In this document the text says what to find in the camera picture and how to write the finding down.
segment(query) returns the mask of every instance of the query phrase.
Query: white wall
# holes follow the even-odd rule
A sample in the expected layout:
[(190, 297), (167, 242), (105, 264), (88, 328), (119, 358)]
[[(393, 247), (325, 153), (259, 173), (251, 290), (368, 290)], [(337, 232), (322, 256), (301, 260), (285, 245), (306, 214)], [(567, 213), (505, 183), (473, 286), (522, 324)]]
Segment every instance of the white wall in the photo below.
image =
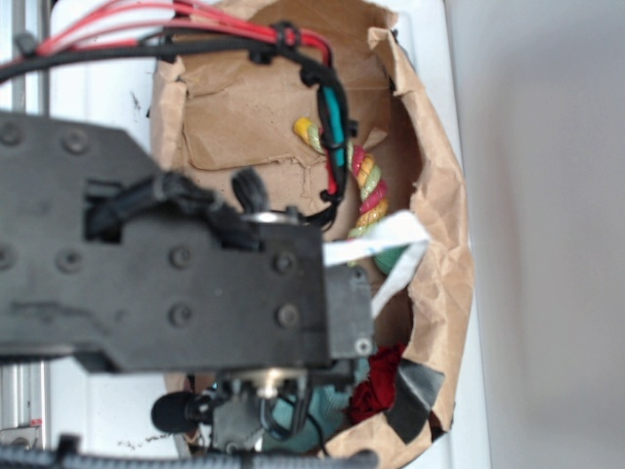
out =
[(492, 467), (625, 467), (625, 2), (447, 13)]

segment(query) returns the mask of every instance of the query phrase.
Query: black tape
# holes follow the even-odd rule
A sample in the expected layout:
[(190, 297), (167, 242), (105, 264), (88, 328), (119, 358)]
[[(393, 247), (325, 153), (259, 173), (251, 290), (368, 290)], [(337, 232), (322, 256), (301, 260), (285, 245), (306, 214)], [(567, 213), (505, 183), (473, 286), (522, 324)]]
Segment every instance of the black tape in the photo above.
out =
[(421, 433), (444, 379), (444, 374), (427, 366), (401, 360), (396, 377), (395, 404), (386, 414), (389, 425), (404, 443), (410, 443)]

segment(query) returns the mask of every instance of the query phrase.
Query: cable tie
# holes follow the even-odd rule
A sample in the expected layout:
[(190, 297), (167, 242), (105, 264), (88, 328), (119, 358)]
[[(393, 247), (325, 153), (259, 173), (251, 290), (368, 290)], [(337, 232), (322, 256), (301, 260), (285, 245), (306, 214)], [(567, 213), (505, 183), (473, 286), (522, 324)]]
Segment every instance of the cable tie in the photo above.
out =
[(302, 33), (291, 21), (280, 21), (271, 27), (275, 30), (275, 48), (278, 54), (281, 55), (287, 49), (293, 51), (302, 45)]

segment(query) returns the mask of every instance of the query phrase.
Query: metal bolt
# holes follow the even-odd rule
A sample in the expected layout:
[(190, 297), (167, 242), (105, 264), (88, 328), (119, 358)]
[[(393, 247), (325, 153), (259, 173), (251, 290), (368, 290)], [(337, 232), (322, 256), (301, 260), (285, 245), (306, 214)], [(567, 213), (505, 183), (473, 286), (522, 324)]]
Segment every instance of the metal bolt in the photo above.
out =
[(186, 246), (178, 246), (169, 252), (169, 262), (178, 269), (186, 269), (191, 264), (191, 251)]
[(62, 137), (62, 146), (70, 153), (82, 154), (89, 147), (89, 137), (82, 129), (69, 129)]
[(354, 278), (356, 280), (366, 279), (367, 272), (362, 267), (354, 267)]
[(169, 310), (169, 322), (176, 327), (183, 327), (191, 321), (193, 311), (187, 305), (179, 304), (174, 305)]
[(271, 384), (266, 384), (256, 390), (256, 396), (261, 399), (275, 399), (277, 398), (277, 388)]
[(273, 267), (280, 274), (288, 274), (297, 264), (297, 258), (292, 252), (283, 251), (273, 259)]
[(300, 311), (288, 303), (280, 306), (277, 310), (277, 323), (286, 329), (297, 326), (300, 323)]
[(16, 251), (9, 244), (0, 243), (0, 271), (11, 269), (17, 260)]
[(355, 352), (362, 357), (366, 357), (371, 355), (373, 352), (373, 344), (371, 343), (371, 339), (366, 337), (360, 337), (354, 343)]
[(75, 249), (64, 249), (57, 254), (57, 267), (66, 274), (75, 274), (82, 269), (82, 254)]
[(21, 130), (13, 122), (5, 122), (0, 127), (0, 142), (4, 145), (12, 147), (21, 142)]

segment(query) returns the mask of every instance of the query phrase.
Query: rope toy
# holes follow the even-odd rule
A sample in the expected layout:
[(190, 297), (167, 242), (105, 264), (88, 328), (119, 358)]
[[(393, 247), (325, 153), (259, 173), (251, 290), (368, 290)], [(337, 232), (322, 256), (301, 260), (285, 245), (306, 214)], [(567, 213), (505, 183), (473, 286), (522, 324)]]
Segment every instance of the rope toy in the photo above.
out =
[[(293, 131), (317, 153), (325, 154), (321, 146), (319, 128), (308, 118), (300, 117), (293, 125)], [(382, 220), (389, 211), (389, 201), (386, 198), (389, 187), (382, 179), (382, 170), (375, 162), (371, 153), (365, 152), (360, 145), (348, 142), (347, 159), (352, 175), (360, 190), (360, 216), (355, 227), (348, 233), (348, 238), (361, 237)], [(388, 249), (377, 256), (374, 261), (384, 274), (388, 274), (403, 248)]]

